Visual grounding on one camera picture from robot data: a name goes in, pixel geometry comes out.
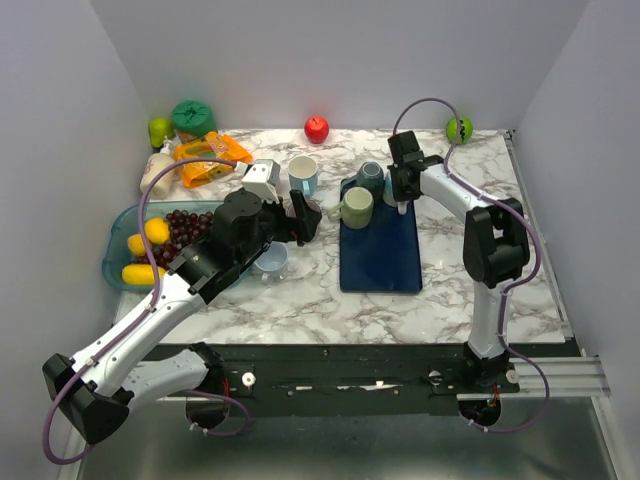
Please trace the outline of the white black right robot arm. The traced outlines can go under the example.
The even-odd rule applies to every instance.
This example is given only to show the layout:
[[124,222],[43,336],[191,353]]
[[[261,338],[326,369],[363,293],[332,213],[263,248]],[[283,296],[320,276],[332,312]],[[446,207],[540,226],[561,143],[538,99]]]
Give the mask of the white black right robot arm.
[[445,160],[421,150],[415,133],[388,138],[392,194],[402,205],[429,197],[464,224],[463,264],[474,282],[471,333],[463,346],[460,379],[480,392],[506,372],[507,286],[518,280],[530,260],[522,204],[498,200],[457,177]]

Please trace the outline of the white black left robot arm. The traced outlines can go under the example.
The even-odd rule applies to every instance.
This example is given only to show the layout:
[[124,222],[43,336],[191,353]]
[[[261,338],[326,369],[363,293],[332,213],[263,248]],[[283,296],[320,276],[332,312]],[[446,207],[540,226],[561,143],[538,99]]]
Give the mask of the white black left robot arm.
[[204,235],[182,249],[137,307],[72,357],[55,354],[45,362],[54,408],[88,444],[111,436],[147,402],[187,390],[223,392],[223,360],[204,343],[146,367],[139,364],[174,327],[232,286],[272,242],[304,245],[313,239],[320,212],[299,190],[290,198],[293,216],[281,201],[269,203],[244,189],[227,195]]

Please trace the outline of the blue mug white base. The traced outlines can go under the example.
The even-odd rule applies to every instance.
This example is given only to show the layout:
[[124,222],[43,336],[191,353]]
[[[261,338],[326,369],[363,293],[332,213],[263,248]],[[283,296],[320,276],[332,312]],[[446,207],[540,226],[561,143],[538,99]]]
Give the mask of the blue mug white base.
[[405,215],[408,210],[408,202],[397,202],[394,197],[393,182],[391,172],[387,171],[385,175],[385,184],[382,194],[382,200],[386,205],[397,210],[399,215]]

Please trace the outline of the purple mug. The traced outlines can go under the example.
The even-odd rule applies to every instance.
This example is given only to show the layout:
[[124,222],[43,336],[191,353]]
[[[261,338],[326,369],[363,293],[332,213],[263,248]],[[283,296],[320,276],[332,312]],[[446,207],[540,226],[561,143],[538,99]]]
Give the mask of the purple mug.
[[291,201],[285,211],[289,219],[312,222],[322,218],[319,206],[312,200]]

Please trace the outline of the light blue hexagonal mug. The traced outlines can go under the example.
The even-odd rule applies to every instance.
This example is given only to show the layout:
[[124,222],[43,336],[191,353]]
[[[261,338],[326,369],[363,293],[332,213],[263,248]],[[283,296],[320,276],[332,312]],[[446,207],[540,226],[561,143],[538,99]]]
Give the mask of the light blue hexagonal mug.
[[319,170],[316,161],[308,156],[297,156],[288,164],[289,185],[311,198],[318,185]]

